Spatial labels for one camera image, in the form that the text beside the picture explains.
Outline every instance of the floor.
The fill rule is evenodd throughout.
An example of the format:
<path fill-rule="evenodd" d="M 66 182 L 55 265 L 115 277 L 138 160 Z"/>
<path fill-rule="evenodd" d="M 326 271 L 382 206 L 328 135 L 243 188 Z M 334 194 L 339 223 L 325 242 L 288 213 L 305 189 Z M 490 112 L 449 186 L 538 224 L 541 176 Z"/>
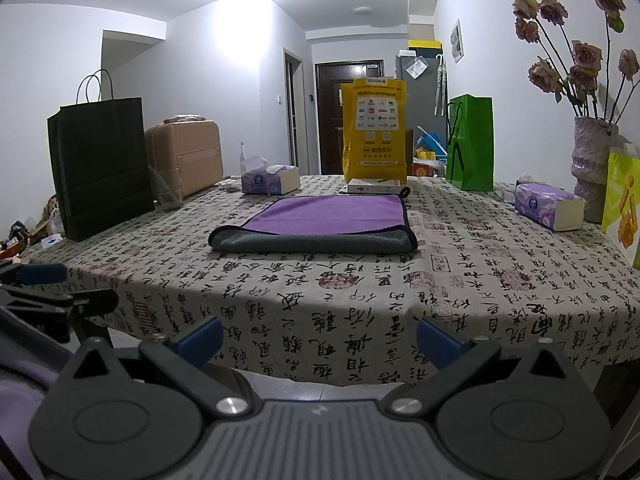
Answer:
<path fill-rule="evenodd" d="M 137 346 L 140 341 L 118 330 L 109 329 L 111 341 L 115 348 Z M 71 334 L 71 341 L 64 345 L 75 352 L 80 343 L 76 334 Z M 289 379 L 268 377 L 253 372 L 239 370 L 254 391 L 262 399 L 293 400 L 340 400 L 340 399 L 381 399 L 389 391 L 402 383 L 390 384 L 354 384 L 353 386 L 331 386 L 319 383 L 297 383 Z"/>

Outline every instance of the table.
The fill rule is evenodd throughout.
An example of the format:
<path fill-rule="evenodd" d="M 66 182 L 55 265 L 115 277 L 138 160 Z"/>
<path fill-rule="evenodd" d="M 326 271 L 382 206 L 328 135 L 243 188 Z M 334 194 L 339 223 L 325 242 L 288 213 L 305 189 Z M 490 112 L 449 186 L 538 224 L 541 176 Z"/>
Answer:
<path fill-rule="evenodd" d="M 341 176 L 301 177 L 297 194 L 333 194 Z M 106 324 L 133 336 L 225 325 L 223 365 L 336 385 L 415 382 L 434 368 L 415 347 L 423 316 L 505 345 L 557 341 L 583 374 L 640 356 L 640 274 L 597 226 L 558 234 L 489 193 L 412 178 L 409 254 L 216 253 L 207 236 L 277 197 L 215 188 L 32 262 L 67 265 L 49 291 L 109 286 Z"/>

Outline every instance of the yellow paper bag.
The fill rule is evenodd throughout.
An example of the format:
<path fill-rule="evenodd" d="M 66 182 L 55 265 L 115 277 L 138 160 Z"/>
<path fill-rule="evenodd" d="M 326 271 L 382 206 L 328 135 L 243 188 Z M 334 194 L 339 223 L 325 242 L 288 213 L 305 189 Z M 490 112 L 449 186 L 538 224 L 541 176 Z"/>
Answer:
<path fill-rule="evenodd" d="M 340 85 L 344 179 L 376 178 L 406 183 L 404 104 L 406 83 L 362 78 Z"/>
<path fill-rule="evenodd" d="M 640 159 L 613 148 L 609 155 L 602 230 L 634 267 L 640 267 Z"/>

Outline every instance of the brown door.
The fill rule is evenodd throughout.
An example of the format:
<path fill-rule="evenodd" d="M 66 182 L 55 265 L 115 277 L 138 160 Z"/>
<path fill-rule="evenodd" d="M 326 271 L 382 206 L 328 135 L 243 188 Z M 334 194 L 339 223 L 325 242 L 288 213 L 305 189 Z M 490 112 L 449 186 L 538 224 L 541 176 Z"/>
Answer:
<path fill-rule="evenodd" d="M 340 84 L 360 77 L 382 77 L 381 59 L 316 64 L 320 172 L 342 174 L 342 106 Z"/>

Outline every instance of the green paper bag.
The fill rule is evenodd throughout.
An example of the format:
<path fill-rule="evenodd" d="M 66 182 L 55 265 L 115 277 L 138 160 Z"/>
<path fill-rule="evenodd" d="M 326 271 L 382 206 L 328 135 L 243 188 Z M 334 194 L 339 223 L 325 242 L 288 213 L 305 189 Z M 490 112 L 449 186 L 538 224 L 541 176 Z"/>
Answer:
<path fill-rule="evenodd" d="M 466 191 L 494 190 L 494 112 L 490 97 L 449 102 L 446 179 Z"/>

